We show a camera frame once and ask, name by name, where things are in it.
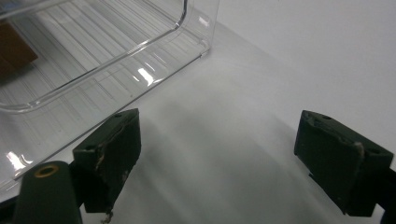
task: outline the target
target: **brown object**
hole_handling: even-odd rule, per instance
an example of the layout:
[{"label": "brown object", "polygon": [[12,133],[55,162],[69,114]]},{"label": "brown object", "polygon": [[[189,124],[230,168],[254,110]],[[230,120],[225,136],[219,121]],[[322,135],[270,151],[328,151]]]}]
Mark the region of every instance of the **brown object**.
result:
[{"label": "brown object", "polygon": [[0,79],[37,58],[9,23],[0,21]]}]

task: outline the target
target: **black clamp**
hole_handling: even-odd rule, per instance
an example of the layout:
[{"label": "black clamp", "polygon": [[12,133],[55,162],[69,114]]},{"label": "black clamp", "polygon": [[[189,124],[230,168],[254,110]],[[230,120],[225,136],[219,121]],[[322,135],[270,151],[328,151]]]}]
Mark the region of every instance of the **black clamp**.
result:
[{"label": "black clamp", "polygon": [[108,223],[140,150],[138,110],[110,117],[73,150],[70,165],[51,161],[26,172],[18,199],[1,203],[0,224],[82,223],[83,203],[88,213],[107,213]]},{"label": "black clamp", "polygon": [[370,217],[378,203],[381,223],[396,223],[391,152],[335,119],[303,111],[294,154],[344,214]]}]

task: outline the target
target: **black plastic part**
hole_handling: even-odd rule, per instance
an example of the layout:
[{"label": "black plastic part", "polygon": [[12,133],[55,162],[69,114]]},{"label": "black plastic part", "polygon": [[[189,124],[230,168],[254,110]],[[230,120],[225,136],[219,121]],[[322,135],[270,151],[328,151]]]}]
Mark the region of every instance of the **black plastic part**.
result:
[{"label": "black plastic part", "polygon": [[82,223],[67,163],[47,162],[26,172],[13,223]]},{"label": "black plastic part", "polygon": [[110,117],[74,150],[70,169],[78,203],[88,213],[109,213],[141,150],[139,112]]},{"label": "black plastic part", "polygon": [[10,198],[0,203],[0,224],[12,223],[17,197]]},{"label": "black plastic part", "polygon": [[381,224],[396,223],[396,173],[388,170],[386,178],[380,184],[378,204],[385,209]]},{"label": "black plastic part", "polygon": [[350,216],[370,217],[393,154],[342,123],[303,111],[294,154],[335,204]]}]

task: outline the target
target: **transparent acrylic box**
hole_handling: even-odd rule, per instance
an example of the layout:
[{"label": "transparent acrylic box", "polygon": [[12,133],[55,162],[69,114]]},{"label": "transparent acrylic box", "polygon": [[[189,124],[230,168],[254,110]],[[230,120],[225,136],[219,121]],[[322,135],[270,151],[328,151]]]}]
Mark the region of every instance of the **transparent acrylic box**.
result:
[{"label": "transparent acrylic box", "polygon": [[10,74],[0,70],[0,194],[205,54],[218,6],[219,0],[0,0],[0,26],[11,27],[37,56]]}]

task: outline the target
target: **white surface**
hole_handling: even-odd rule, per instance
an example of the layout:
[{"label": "white surface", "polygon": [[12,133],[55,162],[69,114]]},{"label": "white surface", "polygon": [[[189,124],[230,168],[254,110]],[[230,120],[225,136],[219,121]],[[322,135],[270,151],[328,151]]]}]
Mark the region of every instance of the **white surface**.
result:
[{"label": "white surface", "polygon": [[223,0],[212,51],[129,106],[142,155],[113,223],[379,223],[343,216],[293,145],[308,109],[396,152],[395,8]]}]

